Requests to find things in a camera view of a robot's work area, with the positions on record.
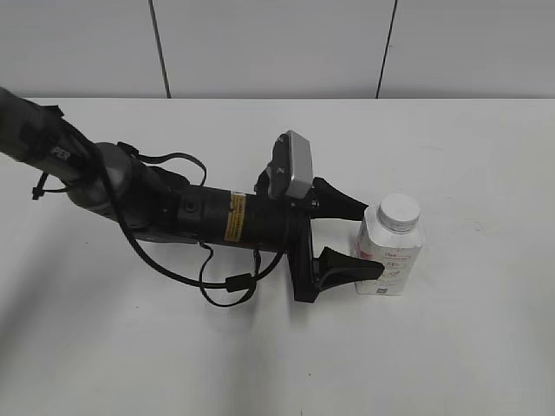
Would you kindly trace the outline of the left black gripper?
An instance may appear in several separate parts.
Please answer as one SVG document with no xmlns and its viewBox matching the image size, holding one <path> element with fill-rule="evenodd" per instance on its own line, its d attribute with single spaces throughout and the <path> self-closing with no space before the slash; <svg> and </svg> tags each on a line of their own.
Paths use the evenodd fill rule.
<svg viewBox="0 0 555 416">
<path fill-rule="evenodd" d="M 312 189 L 302 199 L 285 195 L 269 196 L 270 174 L 260 173 L 254 190 L 260 198 L 261 208 L 255 216 L 255 243 L 258 250 L 275 253 L 271 262 L 261 269 L 255 267 L 254 279 L 259 282 L 268 276 L 282 257 L 287 257 L 294 299 L 314 302 L 316 292 L 344 284 L 375 281 L 385 270 L 382 263 L 344 255 L 324 248 L 315 260 L 315 289 L 312 283 L 312 242 L 310 218 L 362 220 L 368 205 L 354 199 L 316 177 Z"/>
</svg>

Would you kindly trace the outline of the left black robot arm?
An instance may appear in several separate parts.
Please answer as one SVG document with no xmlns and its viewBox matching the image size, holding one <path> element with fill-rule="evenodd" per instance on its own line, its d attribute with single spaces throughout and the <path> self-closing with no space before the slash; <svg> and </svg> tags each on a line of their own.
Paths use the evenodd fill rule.
<svg viewBox="0 0 555 416">
<path fill-rule="evenodd" d="M 248 301 L 271 265 L 255 262 L 251 273 L 221 283 L 181 276 L 154 261 L 145 242 L 217 245 L 264 251 L 286 258 L 294 298 L 318 295 L 348 283 L 375 281 L 381 263 L 324 248 L 315 256 L 311 223 L 319 218 L 360 221 L 366 205 L 338 191 L 312 171 L 310 143 L 294 131 L 282 133 L 253 193 L 193 184 L 163 168 L 167 156 L 146 156 L 129 144 L 94 143 L 65 120 L 57 106 L 42 106 L 8 90 L 1 93 L 1 151 L 56 177 L 77 206 L 115 221 L 135 253 L 152 269 L 202 294 L 223 289 Z"/>
</svg>

